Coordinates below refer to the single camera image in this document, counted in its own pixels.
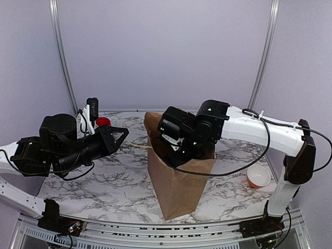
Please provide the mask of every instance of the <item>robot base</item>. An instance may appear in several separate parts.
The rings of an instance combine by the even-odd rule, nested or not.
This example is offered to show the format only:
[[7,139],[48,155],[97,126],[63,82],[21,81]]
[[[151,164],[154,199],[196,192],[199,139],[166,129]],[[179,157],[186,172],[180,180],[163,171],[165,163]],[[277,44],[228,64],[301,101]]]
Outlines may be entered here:
[[240,222],[240,232],[244,238],[280,231],[285,228],[281,217],[271,217],[267,213],[268,201],[265,204],[262,218]]

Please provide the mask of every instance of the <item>wire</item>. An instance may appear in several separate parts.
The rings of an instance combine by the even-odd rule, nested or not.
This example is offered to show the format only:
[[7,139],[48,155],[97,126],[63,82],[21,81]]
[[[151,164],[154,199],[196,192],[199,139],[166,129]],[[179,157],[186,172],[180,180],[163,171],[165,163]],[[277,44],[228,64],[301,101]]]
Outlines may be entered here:
[[[125,122],[128,122],[128,121],[130,121],[130,120],[125,120],[125,121],[122,123],[121,128],[123,128],[124,123],[125,123]],[[128,144],[130,144],[131,146],[134,146],[134,147],[137,147],[137,148],[152,149],[152,147],[151,147],[151,146],[148,146],[148,145],[139,145],[139,144],[134,144],[134,143],[132,143],[132,142],[129,142],[129,141],[127,140],[127,138],[125,138],[124,140],[126,140],[126,142],[127,142]]]
[[[246,114],[248,116],[252,116],[254,118],[259,118],[259,115],[256,113],[256,112],[253,112],[251,109],[243,109],[242,110],[242,113],[243,114]],[[305,127],[293,127],[291,124],[286,124],[286,123],[278,123],[278,122],[274,122],[274,121],[271,121],[269,119],[266,119],[266,118],[261,118],[261,120],[264,120],[266,123],[270,123],[272,125],[275,125],[275,126],[283,126],[283,127],[289,127],[289,128],[295,128],[295,129],[298,129],[298,130],[304,130],[304,131],[310,131],[312,133],[315,133],[319,136],[321,136],[322,138],[324,138],[329,144],[330,144],[330,147],[331,147],[331,153],[330,153],[330,157],[329,159],[327,160],[327,162],[321,166],[320,168],[318,169],[315,169],[313,172],[317,172],[319,170],[322,170],[324,169],[326,166],[329,165],[329,163],[331,162],[332,160],[332,142],[331,140],[326,136],[324,135],[323,133],[319,132],[319,131],[315,131],[315,130],[312,130],[312,129],[309,129],[309,128],[305,128]]]
[[280,243],[279,243],[278,245],[276,245],[274,248],[279,247],[279,246],[280,246],[280,245],[286,240],[286,238],[287,238],[287,236],[289,235],[289,233],[290,233],[290,231],[291,231],[291,228],[292,228],[292,217],[291,217],[291,214],[290,214],[290,212],[289,212],[289,208],[288,208],[288,207],[286,208],[286,211],[287,211],[288,216],[289,216],[289,228],[288,228],[288,231],[287,231],[285,237],[284,237],[284,238],[280,241]]
[[319,170],[324,169],[326,166],[328,166],[329,163],[330,163],[331,160],[332,160],[332,142],[331,142],[331,140],[330,140],[327,136],[325,136],[323,133],[320,133],[320,132],[318,132],[318,131],[315,131],[315,130],[312,130],[312,129],[308,129],[308,128],[304,128],[304,127],[295,127],[295,128],[296,128],[296,129],[299,129],[299,130],[310,131],[310,132],[312,132],[312,133],[315,133],[315,134],[317,134],[317,135],[323,137],[323,138],[324,138],[324,139],[330,144],[330,147],[331,147],[330,158],[327,160],[327,162],[326,162],[323,166],[321,166],[321,167],[318,168],[318,169],[315,169],[313,172],[317,172],[317,171],[319,171]]
[[87,170],[85,173],[83,173],[82,175],[79,175],[79,176],[76,176],[76,177],[73,177],[73,178],[62,178],[62,179],[68,182],[68,181],[79,179],[82,176],[85,176],[86,174],[88,174],[94,168],[94,162],[91,162],[91,163],[92,163],[92,167],[89,170]]
[[[254,110],[250,110],[250,111],[253,112],[253,114],[255,114],[255,115],[258,116],[258,113],[256,113]],[[233,171],[227,172],[227,173],[223,173],[223,174],[208,174],[208,173],[193,172],[193,171],[187,171],[187,170],[182,170],[182,169],[176,168],[176,167],[174,167],[174,166],[172,166],[170,164],[169,164],[169,166],[171,168],[173,168],[174,170],[182,172],[182,173],[187,173],[187,174],[192,174],[192,175],[212,176],[212,177],[227,176],[227,175],[235,174],[235,173],[237,173],[237,172],[239,172],[241,170],[244,170],[244,169],[250,167],[251,165],[255,164],[256,162],[258,162],[263,156],[265,156],[266,152],[270,148],[270,143],[271,143],[270,130],[269,130],[268,125],[266,124],[266,121],[263,120],[263,119],[261,119],[261,121],[262,121],[262,123],[264,124],[264,126],[266,128],[266,132],[267,132],[267,136],[268,136],[268,142],[267,142],[266,148],[263,151],[263,153],[259,157],[257,157],[254,161],[252,161],[251,163],[247,164],[246,166],[243,166],[241,168],[238,168],[236,170],[233,170]]]
[[[60,236],[65,236],[65,235],[68,235],[69,238],[70,238],[70,240],[71,240],[71,245],[69,246],[68,249],[72,249],[72,248],[73,248],[74,241],[73,241],[73,238],[72,238],[72,236],[71,236],[70,234],[63,234],[63,233],[57,234],[57,235],[54,236],[53,241],[54,241],[54,242],[57,242],[56,239],[57,239],[58,237],[60,237]],[[53,248],[52,246],[53,246],[54,244],[53,244],[53,245],[49,245],[47,241],[45,241],[45,243],[46,243],[46,245],[48,246],[48,248]]]

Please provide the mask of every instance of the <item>cable tie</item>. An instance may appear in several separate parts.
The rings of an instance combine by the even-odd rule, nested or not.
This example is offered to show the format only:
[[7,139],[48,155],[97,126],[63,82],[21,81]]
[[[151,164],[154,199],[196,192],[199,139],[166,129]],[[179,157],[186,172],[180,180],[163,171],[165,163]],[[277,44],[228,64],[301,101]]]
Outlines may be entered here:
[[258,115],[258,120],[261,120],[261,118],[263,117],[263,113],[264,113],[264,110],[261,110],[260,114]]

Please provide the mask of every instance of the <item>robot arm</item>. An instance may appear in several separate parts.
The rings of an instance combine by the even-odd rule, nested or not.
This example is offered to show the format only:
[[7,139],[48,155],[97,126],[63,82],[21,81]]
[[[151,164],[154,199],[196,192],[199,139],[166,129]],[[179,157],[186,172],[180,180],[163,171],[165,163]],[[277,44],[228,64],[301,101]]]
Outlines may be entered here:
[[262,114],[257,118],[227,103],[208,100],[196,115],[169,107],[158,125],[162,140],[174,150],[163,160],[176,168],[190,159],[203,159],[208,153],[204,150],[212,148],[211,145],[221,138],[266,146],[267,129],[260,118],[268,121],[270,147],[284,152],[286,156],[281,178],[266,203],[263,218],[240,224],[244,238],[274,232],[278,227],[284,228],[282,217],[286,207],[300,185],[309,181],[313,174],[316,152],[314,140],[309,132],[296,129],[309,128],[308,123],[305,120],[299,123],[285,122],[263,117]]
[[[65,178],[81,165],[92,165],[92,160],[115,153],[129,131],[126,128],[94,127],[98,118],[98,100],[87,100],[79,114],[84,137],[77,138],[76,119],[68,114],[47,116],[39,129],[39,136],[25,137],[18,142],[0,147],[0,173],[24,176],[48,176],[54,173]],[[115,139],[114,133],[121,133]],[[60,215],[60,207],[50,199],[41,199],[25,193],[0,177],[0,198],[24,213],[38,219],[38,226],[78,236],[82,221]]]

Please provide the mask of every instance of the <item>metal frame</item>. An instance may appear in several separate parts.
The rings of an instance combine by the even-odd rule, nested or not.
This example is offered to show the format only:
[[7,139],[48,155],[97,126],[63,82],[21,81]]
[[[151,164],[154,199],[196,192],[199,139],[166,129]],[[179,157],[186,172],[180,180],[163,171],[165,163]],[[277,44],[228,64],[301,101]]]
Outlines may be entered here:
[[[299,210],[291,210],[292,228],[297,233],[301,249],[310,249],[307,233]],[[239,222],[231,220],[205,224],[126,224],[85,220],[86,230],[80,237],[73,237],[73,248],[87,249],[139,249],[139,248],[192,248],[192,249],[234,249],[243,241],[261,237],[242,238]],[[289,228],[288,215],[284,215],[286,232]],[[19,217],[10,244],[11,249],[22,246],[25,235],[53,242],[56,233],[37,227],[37,220],[25,215]],[[58,245],[68,247],[68,238],[60,237]]]
[[[279,11],[279,2],[280,0],[272,0],[271,4],[271,11],[270,11],[270,18],[268,23],[268,30],[266,35],[266,40],[264,44],[264,50],[260,62],[260,66],[258,69],[258,73],[256,76],[254,88],[249,100],[248,108],[253,108],[258,98],[259,89],[262,85],[262,79],[264,76],[266,64],[269,58],[269,54],[271,52],[271,47],[274,39],[275,27],[276,27],[276,20]],[[74,90],[65,58],[64,46],[62,41],[61,29],[60,29],[60,20],[59,20],[59,13],[58,13],[58,1],[57,0],[50,0],[50,10],[51,10],[51,19],[52,25],[54,29],[54,36],[57,43],[58,55],[61,62],[61,69],[64,76],[68,96],[71,102],[71,106],[73,112],[77,114],[78,112],[78,105],[76,102],[76,98],[74,95]]]
[[62,42],[61,36],[61,29],[60,29],[60,20],[59,20],[59,13],[58,13],[58,3],[57,0],[50,0],[50,10],[51,10],[51,18],[52,18],[52,25],[54,29],[54,36],[57,43],[58,55],[61,63],[61,69],[64,77],[64,81],[66,83],[66,88],[69,96],[69,100],[72,105],[72,109],[74,114],[78,113],[78,105],[75,99],[74,90],[71,82],[71,78],[68,71],[68,66],[66,62],[66,57],[64,53],[64,47]]
[[279,2],[280,2],[279,0],[272,0],[270,19],[269,19],[268,30],[267,30],[265,44],[264,44],[264,50],[263,50],[262,58],[261,58],[260,65],[258,68],[258,72],[257,72],[255,84],[254,84],[254,89],[252,91],[252,94],[251,94],[251,97],[250,97],[250,100],[248,103],[248,108],[250,108],[250,109],[254,108],[254,106],[256,104],[259,90],[262,85],[266,65],[267,65],[267,62],[269,59],[269,55],[271,53],[273,38],[274,38],[274,34],[275,34],[276,20],[277,20],[278,12],[279,12]]

